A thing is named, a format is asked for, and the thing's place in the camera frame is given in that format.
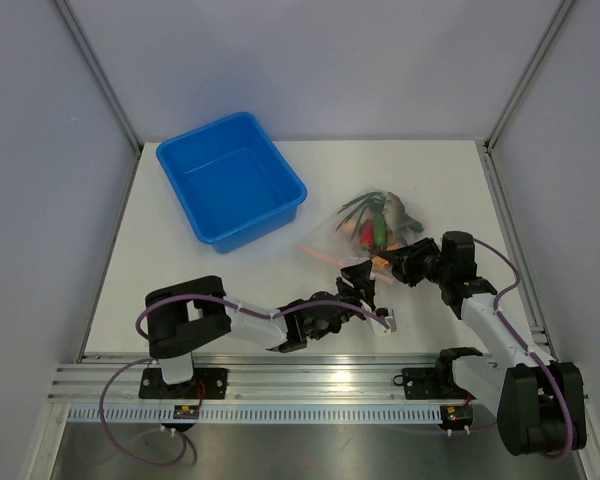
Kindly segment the clear zip top bag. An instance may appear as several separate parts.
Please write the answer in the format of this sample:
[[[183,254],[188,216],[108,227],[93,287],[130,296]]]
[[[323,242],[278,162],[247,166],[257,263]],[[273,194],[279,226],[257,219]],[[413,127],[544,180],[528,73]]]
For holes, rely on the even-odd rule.
[[[391,191],[371,188],[338,207],[296,248],[337,269],[369,260],[374,276],[390,285],[390,263],[379,254],[420,240],[425,230],[421,209]]]

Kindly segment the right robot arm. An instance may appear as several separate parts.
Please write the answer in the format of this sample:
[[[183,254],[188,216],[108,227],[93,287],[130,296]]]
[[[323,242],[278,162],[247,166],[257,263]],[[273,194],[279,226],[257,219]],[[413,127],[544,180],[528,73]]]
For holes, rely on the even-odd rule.
[[[503,297],[516,289],[515,280],[498,291],[479,276],[475,258],[482,240],[461,231],[444,233],[436,243],[425,238],[381,252],[395,279],[410,286],[427,280],[441,299],[486,347],[486,354],[448,350],[445,365],[434,371],[436,389],[446,396],[462,390],[495,417],[507,451],[542,454],[562,460],[587,443],[584,382],[572,362],[559,362],[532,336],[508,319]]]

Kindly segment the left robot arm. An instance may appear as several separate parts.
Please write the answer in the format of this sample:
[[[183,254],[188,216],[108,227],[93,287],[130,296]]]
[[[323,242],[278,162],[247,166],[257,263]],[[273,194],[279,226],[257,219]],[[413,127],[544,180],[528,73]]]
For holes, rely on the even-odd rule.
[[[384,333],[390,331],[390,310],[375,303],[371,262],[342,269],[335,284],[335,293],[319,291],[277,309],[240,301],[214,275],[147,294],[136,330],[148,341],[149,355],[158,364],[143,371],[140,398],[224,398],[227,370],[197,368],[193,359],[195,350],[223,337],[288,354],[339,333],[353,317],[374,321]]]

